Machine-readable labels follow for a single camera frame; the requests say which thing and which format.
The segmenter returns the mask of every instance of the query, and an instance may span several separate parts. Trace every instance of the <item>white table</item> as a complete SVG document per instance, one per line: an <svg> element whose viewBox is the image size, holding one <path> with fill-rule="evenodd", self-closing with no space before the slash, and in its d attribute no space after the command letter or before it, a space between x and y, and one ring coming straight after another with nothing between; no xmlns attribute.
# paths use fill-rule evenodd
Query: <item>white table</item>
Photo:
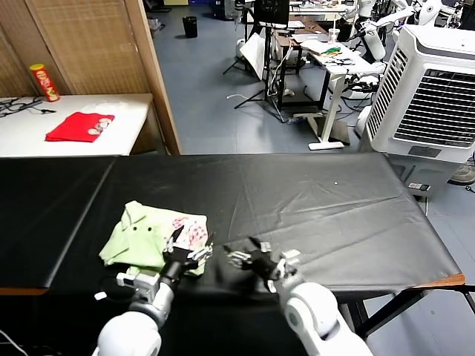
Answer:
<svg viewBox="0 0 475 356"><path fill-rule="evenodd" d="M127 156L146 120L159 148L160 133L151 100L151 94L68 95L35 106L55 113L28 109L0 117L0 157ZM31 102L31 98L22 101ZM46 133L77 111L115 118L95 142L45 141Z"/></svg>
<svg viewBox="0 0 475 356"><path fill-rule="evenodd" d="M345 4L336 5L334 7L300 7L298 5L290 5L290 15L305 15L305 16L316 16L316 15L327 15L330 13L345 13L353 10L354 6L348 6Z"/></svg>
<svg viewBox="0 0 475 356"><path fill-rule="evenodd" d="M341 43L336 43L335 47L340 47L341 54L338 54L334 57L322 57L315 53L312 53L312 56L320 63L327 72L330 73L330 81L334 82L334 89L332 100L330 102L330 107L328 108L327 115L325 116L325 124L323 131L321 132L321 137L318 135L318 127L315 121L315 118L309 117L308 122L310 127L313 129L313 132L317 136L318 142L310 143L309 149L312 151L315 150L328 150L332 148L343 148L341 142L329 142L330 133L332 132L333 123L335 122L336 112L338 110L338 104L341 98L341 92L344 88L344 79L347 74L370 74L373 73L374 69L370 63L362 59L358 54L352 52L348 47L344 46ZM328 62L331 62L332 59L346 59L349 58L353 61L353 65L333 65Z"/></svg>

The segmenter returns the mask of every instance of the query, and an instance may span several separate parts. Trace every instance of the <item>wooden panel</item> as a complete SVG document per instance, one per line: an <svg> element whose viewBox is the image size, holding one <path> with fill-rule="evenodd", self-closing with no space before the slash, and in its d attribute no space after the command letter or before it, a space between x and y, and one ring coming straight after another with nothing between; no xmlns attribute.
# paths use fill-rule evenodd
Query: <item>wooden panel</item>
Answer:
<svg viewBox="0 0 475 356"><path fill-rule="evenodd" d="M23 68L43 63L59 94L71 94L24 0L0 0L0 9L0 23Z"/></svg>
<svg viewBox="0 0 475 356"><path fill-rule="evenodd" d="M437 288L437 287L448 287L448 286L461 286L465 284L465 276L463 273L454 274L447 278L442 278L441 280L436 280L434 282L423 284L414 288Z"/></svg>
<svg viewBox="0 0 475 356"><path fill-rule="evenodd" d="M148 93L123 0L26 0L74 94Z"/></svg>
<svg viewBox="0 0 475 356"><path fill-rule="evenodd" d="M160 130L171 154L180 154L180 141L171 113L170 101L165 89L162 71L155 52L142 0L126 0L127 11L134 31L137 49L142 59L154 104L157 109Z"/></svg>
<svg viewBox="0 0 475 356"><path fill-rule="evenodd" d="M0 97L34 96L36 91L28 69L19 63L0 28Z"/></svg>
<svg viewBox="0 0 475 356"><path fill-rule="evenodd" d="M166 6L170 6L170 5L189 5L188 0L165 0L163 3Z"/></svg>
<svg viewBox="0 0 475 356"><path fill-rule="evenodd" d="M46 288L0 288L0 295L42 295Z"/></svg>

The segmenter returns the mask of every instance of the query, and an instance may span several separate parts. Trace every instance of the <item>blue floor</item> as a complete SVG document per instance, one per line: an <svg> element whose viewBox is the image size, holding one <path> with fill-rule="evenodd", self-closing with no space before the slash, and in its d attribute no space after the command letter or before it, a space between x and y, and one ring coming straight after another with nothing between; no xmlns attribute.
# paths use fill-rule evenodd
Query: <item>blue floor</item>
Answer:
<svg viewBox="0 0 475 356"><path fill-rule="evenodd" d="M183 38L184 16L198 17L198 37ZM213 19L207 6L175 7L170 13L157 14L166 24L157 33L154 44L164 76L171 108L184 154L307 153L315 142L307 123L280 123L268 107L249 103L233 107L240 98L226 100L232 94L250 96L262 88L254 76L231 69L235 44L243 38L243 26ZM323 73L318 68L288 75L286 85L319 94ZM338 117L349 125L357 113L343 104ZM357 137L350 133L355 151ZM475 196L463 187L447 185L429 203L428 217L469 283L475 283ZM365 302L375 312L390 296ZM465 356L475 353L475 316L461 294L434 291L403 315L388 323L368 339L376 356Z"/></svg>

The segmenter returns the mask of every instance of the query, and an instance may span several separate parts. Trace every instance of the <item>white air cooler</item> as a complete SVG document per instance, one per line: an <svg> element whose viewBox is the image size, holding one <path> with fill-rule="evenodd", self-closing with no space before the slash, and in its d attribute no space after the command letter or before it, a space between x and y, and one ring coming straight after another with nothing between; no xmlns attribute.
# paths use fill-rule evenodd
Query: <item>white air cooler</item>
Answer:
<svg viewBox="0 0 475 356"><path fill-rule="evenodd" d="M475 32L405 25L364 140L415 195L444 185L474 152Z"/></svg>

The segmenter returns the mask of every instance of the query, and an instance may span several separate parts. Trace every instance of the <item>folded shirt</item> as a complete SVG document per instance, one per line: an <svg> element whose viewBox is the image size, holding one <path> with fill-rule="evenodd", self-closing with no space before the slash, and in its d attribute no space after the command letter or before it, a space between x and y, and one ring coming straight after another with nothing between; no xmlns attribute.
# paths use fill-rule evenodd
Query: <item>folded shirt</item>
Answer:
<svg viewBox="0 0 475 356"><path fill-rule="evenodd" d="M113 263L131 265L129 273L160 272L165 265L163 250L173 232L184 226L177 239L180 247L197 250L208 240L207 218L142 205L135 200L125 204L120 221L109 241L99 253L106 266ZM204 265L190 274L201 275Z"/></svg>
<svg viewBox="0 0 475 356"><path fill-rule="evenodd" d="M114 115L73 113L46 134L46 141L94 142L113 120Z"/></svg>

